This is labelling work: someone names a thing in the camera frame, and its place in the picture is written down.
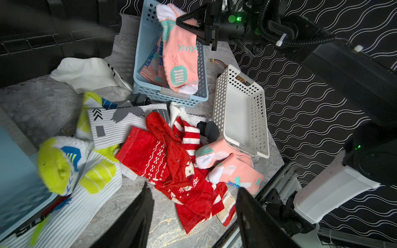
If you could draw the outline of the white neon yellow sock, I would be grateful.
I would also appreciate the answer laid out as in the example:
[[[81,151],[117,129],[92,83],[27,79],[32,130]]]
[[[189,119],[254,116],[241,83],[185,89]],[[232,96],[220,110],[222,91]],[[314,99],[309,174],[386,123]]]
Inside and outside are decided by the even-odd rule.
[[[79,186],[94,195],[112,181],[118,170],[115,154],[120,146],[95,149],[88,113],[99,117],[100,111],[117,107],[94,92],[86,92],[75,135],[51,137],[40,145],[38,175],[50,192],[68,196]]]

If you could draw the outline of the white perforated basket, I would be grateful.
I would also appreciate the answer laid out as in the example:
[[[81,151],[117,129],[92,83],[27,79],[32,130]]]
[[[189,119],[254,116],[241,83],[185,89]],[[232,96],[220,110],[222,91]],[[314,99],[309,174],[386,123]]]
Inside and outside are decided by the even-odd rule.
[[[231,64],[217,78],[213,121],[233,147],[269,158],[264,89]]]

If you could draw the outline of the red christmas sock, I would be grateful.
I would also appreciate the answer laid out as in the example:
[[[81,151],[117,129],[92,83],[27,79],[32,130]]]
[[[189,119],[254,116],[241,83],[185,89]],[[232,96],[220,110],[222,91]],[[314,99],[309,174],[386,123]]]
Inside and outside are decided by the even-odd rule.
[[[229,211],[233,199],[224,183],[207,180],[209,171],[199,169],[183,148],[182,141],[157,112],[146,118],[148,131],[165,145],[170,176],[156,188],[175,203],[179,220],[186,233],[222,211]]]

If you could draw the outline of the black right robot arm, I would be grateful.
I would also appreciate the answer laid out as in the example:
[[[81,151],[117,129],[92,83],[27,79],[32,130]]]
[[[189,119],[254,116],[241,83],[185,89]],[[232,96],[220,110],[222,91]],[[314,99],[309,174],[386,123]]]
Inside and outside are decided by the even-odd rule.
[[[371,121],[348,139],[332,164],[289,198],[280,213],[287,221],[318,223],[353,197],[397,182],[397,76],[365,55],[360,46],[326,32],[305,17],[286,15],[285,1],[249,1],[243,11],[227,2],[207,3],[177,18],[213,50],[219,41],[245,48],[272,45],[288,60],[325,80]]]

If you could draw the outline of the light blue left basket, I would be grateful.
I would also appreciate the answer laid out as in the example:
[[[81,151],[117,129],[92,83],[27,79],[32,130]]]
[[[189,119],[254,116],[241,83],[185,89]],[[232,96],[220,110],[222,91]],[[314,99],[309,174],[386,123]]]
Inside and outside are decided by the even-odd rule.
[[[37,173],[37,148],[1,110],[1,240],[40,223],[57,195]]]

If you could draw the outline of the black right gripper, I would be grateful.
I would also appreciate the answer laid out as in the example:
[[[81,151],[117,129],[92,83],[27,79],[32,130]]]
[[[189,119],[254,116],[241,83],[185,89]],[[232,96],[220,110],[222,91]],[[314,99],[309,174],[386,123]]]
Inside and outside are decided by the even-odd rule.
[[[261,37],[257,30],[258,13],[228,11],[223,10],[222,6],[222,1],[206,3],[179,16],[176,24],[187,31],[204,31],[204,42],[213,51],[217,49],[219,41],[259,46]],[[194,20],[197,24],[188,23]]]

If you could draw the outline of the plain white sock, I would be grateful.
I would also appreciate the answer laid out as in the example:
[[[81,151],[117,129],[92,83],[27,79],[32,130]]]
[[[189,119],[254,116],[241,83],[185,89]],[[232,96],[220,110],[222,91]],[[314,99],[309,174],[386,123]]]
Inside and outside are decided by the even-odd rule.
[[[49,77],[67,83],[77,94],[106,87],[120,87],[132,91],[130,84],[123,80],[110,64],[97,57],[64,58]]]

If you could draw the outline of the light blue right basket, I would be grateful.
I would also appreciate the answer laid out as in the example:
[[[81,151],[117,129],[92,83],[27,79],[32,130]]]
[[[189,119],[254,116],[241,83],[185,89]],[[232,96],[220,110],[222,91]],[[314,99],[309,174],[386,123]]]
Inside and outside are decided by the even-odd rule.
[[[205,51],[196,35],[177,25],[185,12],[144,1],[133,71],[133,93],[194,107],[208,100]]]

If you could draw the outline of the light blue basket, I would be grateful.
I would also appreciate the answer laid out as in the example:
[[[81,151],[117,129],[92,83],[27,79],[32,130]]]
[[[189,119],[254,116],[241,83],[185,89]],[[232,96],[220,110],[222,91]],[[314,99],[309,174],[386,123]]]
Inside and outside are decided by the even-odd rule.
[[[40,223],[57,195],[37,173],[37,148],[1,110],[1,240]]]
[[[205,51],[196,35],[177,25],[185,12],[144,1],[133,71],[133,93],[194,107],[208,100]]]

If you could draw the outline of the red snowflake pattern sock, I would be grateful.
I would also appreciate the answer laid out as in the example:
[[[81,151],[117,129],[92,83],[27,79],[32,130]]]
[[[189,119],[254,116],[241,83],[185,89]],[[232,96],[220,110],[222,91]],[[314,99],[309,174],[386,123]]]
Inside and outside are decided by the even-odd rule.
[[[115,156],[121,163],[122,174],[131,180],[145,177],[151,184],[162,184],[170,176],[166,163],[165,145],[150,132],[133,127]]]

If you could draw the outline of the pink sock with teal patches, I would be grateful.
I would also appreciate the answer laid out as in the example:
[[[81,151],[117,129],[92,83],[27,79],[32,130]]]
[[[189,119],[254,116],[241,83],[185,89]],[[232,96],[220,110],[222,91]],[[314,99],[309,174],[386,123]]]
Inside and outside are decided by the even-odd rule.
[[[154,85],[165,88],[169,87],[164,70],[162,36],[144,63],[140,75]]]

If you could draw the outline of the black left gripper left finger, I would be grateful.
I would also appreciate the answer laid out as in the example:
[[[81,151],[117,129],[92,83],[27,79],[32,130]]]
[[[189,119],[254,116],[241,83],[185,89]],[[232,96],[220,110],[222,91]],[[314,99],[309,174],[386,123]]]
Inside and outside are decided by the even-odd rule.
[[[154,199],[147,183],[93,248],[145,248],[152,222]]]

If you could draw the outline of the black plastic toolbox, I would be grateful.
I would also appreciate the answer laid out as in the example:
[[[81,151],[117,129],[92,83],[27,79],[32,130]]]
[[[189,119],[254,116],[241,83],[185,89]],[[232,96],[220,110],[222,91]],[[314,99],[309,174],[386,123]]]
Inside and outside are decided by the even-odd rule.
[[[1,87],[110,56],[121,25],[117,1],[1,1]]]

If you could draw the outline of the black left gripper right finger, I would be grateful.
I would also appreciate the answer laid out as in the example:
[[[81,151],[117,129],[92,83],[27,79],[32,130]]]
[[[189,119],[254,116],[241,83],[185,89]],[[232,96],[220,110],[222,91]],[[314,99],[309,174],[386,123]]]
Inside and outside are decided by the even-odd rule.
[[[244,248],[299,248],[245,188],[238,189],[236,213]]]

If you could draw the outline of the red white striped sock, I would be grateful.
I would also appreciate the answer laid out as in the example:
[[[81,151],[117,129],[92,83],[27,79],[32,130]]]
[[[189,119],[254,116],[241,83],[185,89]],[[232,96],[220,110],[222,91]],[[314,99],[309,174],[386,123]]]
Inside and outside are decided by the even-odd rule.
[[[183,148],[195,163],[195,154],[199,148],[203,146],[201,142],[200,130],[197,127],[190,125],[187,121],[178,117],[173,124],[173,132],[180,138]]]

